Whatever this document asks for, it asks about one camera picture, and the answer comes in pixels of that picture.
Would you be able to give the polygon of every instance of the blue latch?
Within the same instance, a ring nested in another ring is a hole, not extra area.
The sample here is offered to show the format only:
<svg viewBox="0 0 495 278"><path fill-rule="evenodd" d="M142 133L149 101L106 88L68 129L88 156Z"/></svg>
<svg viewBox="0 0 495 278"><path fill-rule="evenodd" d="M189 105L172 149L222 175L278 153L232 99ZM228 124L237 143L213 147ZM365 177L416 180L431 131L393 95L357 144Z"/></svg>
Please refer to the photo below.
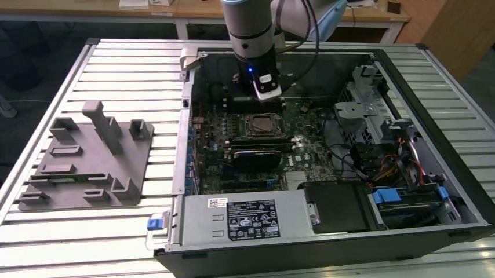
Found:
<svg viewBox="0 0 495 278"><path fill-rule="evenodd" d="M372 198L374 200L374 204L401 201L398 192L393 188L376 190L376 192L372 194Z"/></svg>
<svg viewBox="0 0 495 278"><path fill-rule="evenodd" d="M162 218L148 219L148 231L162 229Z"/></svg>
<svg viewBox="0 0 495 278"><path fill-rule="evenodd" d="M445 187L443 186L439 187L439 194L440 194L441 200L445 201L448 199L448 192L447 192Z"/></svg>

